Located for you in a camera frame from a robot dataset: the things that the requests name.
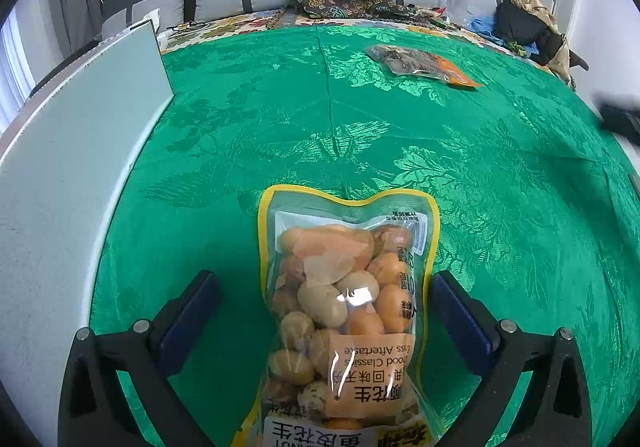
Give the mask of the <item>floral bed sheet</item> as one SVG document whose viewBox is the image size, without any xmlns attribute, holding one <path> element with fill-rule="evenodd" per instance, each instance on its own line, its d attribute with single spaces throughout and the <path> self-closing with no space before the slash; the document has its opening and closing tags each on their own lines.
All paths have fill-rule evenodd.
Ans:
<svg viewBox="0 0 640 447">
<path fill-rule="evenodd" d="M 449 83 L 418 76 L 398 76 L 369 54 L 377 45 L 414 48 L 454 64 L 468 79 L 465 91 L 518 92 L 525 83 L 535 90 L 562 82 L 551 70 L 521 59 L 475 33 L 441 30 L 377 19 L 311 19 L 282 12 L 245 14 L 196 29 L 173 33 L 160 54 L 171 84 L 182 88 L 193 79 L 201 85 L 225 85 L 254 79 L 288 78 L 335 88 L 369 86 L 373 92 L 403 90 L 444 92 Z"/>
</svg>

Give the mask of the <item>pile of clothes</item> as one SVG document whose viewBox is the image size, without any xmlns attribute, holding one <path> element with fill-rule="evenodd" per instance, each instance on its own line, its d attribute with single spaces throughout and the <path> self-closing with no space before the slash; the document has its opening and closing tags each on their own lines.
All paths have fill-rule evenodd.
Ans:
<svg viewBox="0 0 640 447">
<path fill-rule="evenodd" d="M 567 37 L 559 30 L 555 17 L 539 0 L 503 0 L 495 12 L 494 35 L 521 46 L 536 46 L 529 59 L 547 67 L 572 91 L 576 83 L 570 67 L 589 66 L 570 49 Z"/>
</svg>

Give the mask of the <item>yellow peanut snack bag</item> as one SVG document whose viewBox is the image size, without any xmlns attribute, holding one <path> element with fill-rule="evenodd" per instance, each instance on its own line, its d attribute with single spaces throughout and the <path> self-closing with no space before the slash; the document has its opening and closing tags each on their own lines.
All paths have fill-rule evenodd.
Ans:
<svg viewBox="0 0 640 447">
<path fill-rule="evenodd" d="M 420 376 L 435 199 L 392 188 L 345 200 L 267 188 L 257 214 L 262 296 L 277 322 L 238 446 L 431 446 Z"/>
</svg>

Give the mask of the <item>grey headboard cushion left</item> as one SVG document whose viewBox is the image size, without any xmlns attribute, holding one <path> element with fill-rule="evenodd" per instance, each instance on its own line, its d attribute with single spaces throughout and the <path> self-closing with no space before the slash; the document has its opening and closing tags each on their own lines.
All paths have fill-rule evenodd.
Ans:
<svg viewBox="0 0 640 447">
<path fill-rule="evenodd" d="M 114 36 L 157 10 L 165 31 L 184 22 L 184 0 L 101 0 L 103 39 Z"/>
</svg>

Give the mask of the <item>blue cloth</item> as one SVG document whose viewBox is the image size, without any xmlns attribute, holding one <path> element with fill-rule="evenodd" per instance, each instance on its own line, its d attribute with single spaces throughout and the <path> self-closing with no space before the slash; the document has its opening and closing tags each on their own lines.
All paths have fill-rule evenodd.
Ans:
<svg viewBox="0 0 640 447">
<path fill-rule="evenodd" d="M 495 18 L 492 16 L 477 16 L 473 17 L 469 21 L 466 25 L 466 29 L 488 41 L 502 46 L 503 48 L 507 48 L 520 56 L 530 57 L 532 55 L 539 54 L 536 43 L 522 45 L 513 40 L 506 40 L 496 36 L 494 33 L 495 24 Z"/>
</svg>

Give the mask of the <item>green embroidered bedspread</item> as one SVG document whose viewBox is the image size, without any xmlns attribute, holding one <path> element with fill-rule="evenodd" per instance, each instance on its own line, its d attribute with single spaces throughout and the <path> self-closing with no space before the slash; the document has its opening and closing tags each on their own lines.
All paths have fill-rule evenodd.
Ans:
<svg viewBox="0 0 640 447">
<path fill-rule="evenodd" d="M 563 83 L 419 96 L 320 79 L 171 86 L 108 230 L 90 323 L 125 330 L 213 271 L 224 300 L 172 384 L 215 444 L 250 411 L 276 335 L 257 248 L 274 184 L 430 194 L 435 268 L 525 331 L 572 329 L 593 441 L 612 441 L 639 398 L 639 199 L 625 152 Z"/>
</svg>

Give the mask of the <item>orange brown snack pouch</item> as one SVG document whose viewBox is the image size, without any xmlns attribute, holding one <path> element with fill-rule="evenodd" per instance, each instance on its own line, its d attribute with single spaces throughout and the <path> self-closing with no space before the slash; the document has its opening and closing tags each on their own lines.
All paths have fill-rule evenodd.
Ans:
<svg viewBox="0 0 640 447">
<path fill-rule="evenodd" d="M 430 79 L 456 88 L 480 88 L 480 83 L 464 74 L 450 60 L 431 52 L 376 44 L 366 48 L 366 54 L 395 76 Z"/>
</svg>

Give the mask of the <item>white storage box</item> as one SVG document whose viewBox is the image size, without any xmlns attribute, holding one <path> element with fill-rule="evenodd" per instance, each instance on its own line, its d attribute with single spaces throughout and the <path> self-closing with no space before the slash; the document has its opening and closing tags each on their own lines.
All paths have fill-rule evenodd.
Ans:
<svg viewBox="0 0 640 447">
<path fill-rule="evenodd" d="M 58 436 L 120 193 L 172 96 L 153 25 L 139 22 L 43 85 L 2 135 L 1 381 L 42 445 Z"/>
</svg>

